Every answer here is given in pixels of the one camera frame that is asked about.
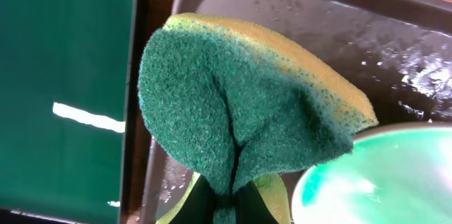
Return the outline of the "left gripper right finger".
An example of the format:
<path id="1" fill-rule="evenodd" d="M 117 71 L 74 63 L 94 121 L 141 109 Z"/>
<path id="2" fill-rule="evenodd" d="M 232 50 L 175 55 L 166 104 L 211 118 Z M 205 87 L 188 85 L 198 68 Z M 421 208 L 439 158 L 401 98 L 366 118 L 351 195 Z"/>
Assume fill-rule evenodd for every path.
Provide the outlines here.
<path id="1" fill-rule="evenodd" d="M 277 224 L 253 182 L 234 194 L 234 206 L 237 224 Z"/>

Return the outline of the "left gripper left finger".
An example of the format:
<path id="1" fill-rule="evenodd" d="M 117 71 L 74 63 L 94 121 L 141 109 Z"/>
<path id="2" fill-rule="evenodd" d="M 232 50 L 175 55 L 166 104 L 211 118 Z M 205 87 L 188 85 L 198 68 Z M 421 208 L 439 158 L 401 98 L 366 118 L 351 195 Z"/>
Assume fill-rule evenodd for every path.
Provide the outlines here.
<path id="1" fill-rule="evenodd" d="M 182 208 L 170 224 L 212 224 L 215 210 L 215 193 L 204 176 L 194 184 Z"/>

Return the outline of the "green yellow sponge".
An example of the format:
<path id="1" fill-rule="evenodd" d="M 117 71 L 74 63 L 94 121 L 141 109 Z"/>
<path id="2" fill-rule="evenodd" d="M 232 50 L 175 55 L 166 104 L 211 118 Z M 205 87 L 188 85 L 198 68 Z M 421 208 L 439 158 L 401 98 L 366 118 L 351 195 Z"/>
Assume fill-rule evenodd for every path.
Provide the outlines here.
<path id="1" fill-rule="evenodd" d="M 349 153 L 379 122 L 367 96 L 285 36 L 236 18 L 181 13 L 150 37 L 138 100 L 146 128 L 192 171 L 170 223 L 204 176 L 213 223 L 237 223 L 234 194 L 253 182 L 277 223 L 291 221 L 284 172 Z"/>

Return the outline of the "white plate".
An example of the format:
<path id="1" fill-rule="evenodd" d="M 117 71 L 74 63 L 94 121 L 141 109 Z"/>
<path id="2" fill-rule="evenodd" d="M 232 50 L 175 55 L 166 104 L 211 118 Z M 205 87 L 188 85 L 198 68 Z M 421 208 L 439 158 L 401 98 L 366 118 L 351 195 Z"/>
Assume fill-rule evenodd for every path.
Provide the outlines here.
<path id="1" fill-rule="evenodd" d="M 451 223 L 451 124 L 358 134 L 350 154 L 300 177 L 291 212 L 294 223 Z"/>

